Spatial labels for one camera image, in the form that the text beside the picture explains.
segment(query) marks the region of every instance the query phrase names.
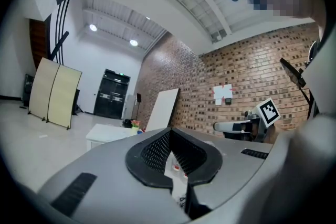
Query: white floor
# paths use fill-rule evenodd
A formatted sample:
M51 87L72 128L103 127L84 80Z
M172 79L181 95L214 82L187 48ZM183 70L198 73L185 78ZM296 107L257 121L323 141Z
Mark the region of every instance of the white floor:
M27 115L28 110L20 105L19 101L0 100L1 154L12 176L33 191L86 152L85 137L96 123L121 126L120 120L79 113L72 116L67 131Z

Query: ceiling spotlight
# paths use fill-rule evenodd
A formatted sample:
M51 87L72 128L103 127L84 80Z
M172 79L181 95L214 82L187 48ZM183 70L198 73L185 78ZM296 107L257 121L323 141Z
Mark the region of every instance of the ceiling spotlight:
M97 31L97 27L96 27L95 25L90 25L90 29L91 29L92 31L94 31L94 32Z
M134 40L134 39L131 39L130 44L131 44L132 46L137 46L137 45L138 45L138 42L137 42L136 40Z

